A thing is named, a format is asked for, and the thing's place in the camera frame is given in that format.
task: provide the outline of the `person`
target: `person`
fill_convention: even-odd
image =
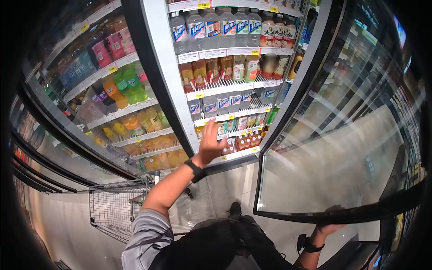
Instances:
[[[226,138],[217,141],[217,125],[210,120],[202,131],[198,154],[193,164],[204,168],[221,156]],[[210,219],[196,224],[181,239],[174,241],[168,209],[190,181],[193,169],[183,164],[162,179],[148,193],[133,222],[132,237],[122,253],[123,269],[299,269],[315,270],[326,237],[344,225],[316,226],[309,238],[314,245],[303,251],[294,265],[276,250],[251,216],[241,214],[240,204],[231,205],[225,219]]]

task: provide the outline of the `watch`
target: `watch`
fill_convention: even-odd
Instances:
[[[184,162],[186,165],[188,165],[192,171],[194,172],[195,177],[191,180],[192,183],[196,183],[199,180],[203,179],[207,176],[207,173],[201,169],[200,167],[196,166],[191,159],[188,159]]]

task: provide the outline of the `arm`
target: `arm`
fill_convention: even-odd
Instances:
[[[315,247],[322,247],[324,245],[325,239],[328,235],[334,233],[340,228],[344,227],[346,224],[339,225],[325,225],[315,227],[314,232],[311,235],[311,244]],[[308,253],[303,251],[299,258],[295,261],[294,266],[304,267],[309,270],[316,270],[318,267],[318,259],[320,258],[321,251]]]
[[[217,126],[214,122],[215,119],[210,120],[203,128],[200,150],[191,158],[192,162],[201,169],[206,167],[214,158],[220,156],[226,147],[226,137],[220,143],[217,142]],[[141,206],[141,210],[153,209],[169,220],[168,209],[193,178],[193,170],[188,165],[182,164],[151,189],[143,202],[143,206]]]

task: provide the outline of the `gray sleeve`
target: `gray sleeve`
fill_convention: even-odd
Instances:
[[[121,255],[124,270],[147,270],[163,247],[174,241],[169,221],[159,212],[142,210],[132,225],[132,237]]]

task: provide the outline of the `glass door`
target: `glass door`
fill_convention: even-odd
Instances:
[[[334,40],[317,50],[314,60],[321,63],[309,67],[294,97],[299,103],[291,104],[261,153],[254,214],[300,222],[375,220],[386,215],[380,205],[391,198],[410,204],[413,193],[404,192],[424,178],[425,90],[403,27],[383,4],[333,1],[330,13],[338,8],[343,16],[325,26],[337,30]],[[410,209],[402,205],[394,201],[387,211]]]

